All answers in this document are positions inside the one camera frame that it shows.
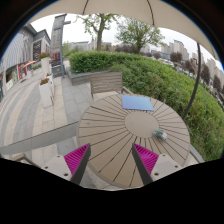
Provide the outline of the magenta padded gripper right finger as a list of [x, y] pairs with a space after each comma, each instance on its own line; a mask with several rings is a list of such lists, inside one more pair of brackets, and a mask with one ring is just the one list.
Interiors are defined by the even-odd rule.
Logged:
[[182, 167], [167, 154], [156, 154], [143, 146], [132, 144], [132, 154], [143, 185], [168, 176]]

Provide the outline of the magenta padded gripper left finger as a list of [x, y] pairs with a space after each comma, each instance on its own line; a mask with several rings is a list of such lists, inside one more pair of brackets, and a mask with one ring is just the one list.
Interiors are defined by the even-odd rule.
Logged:
[[56, 155], [48, 161], [43, 169], [76, 185], [79, 185], [89, 157], [91, 155], [90, 144], [83, 145], [65, 156]]

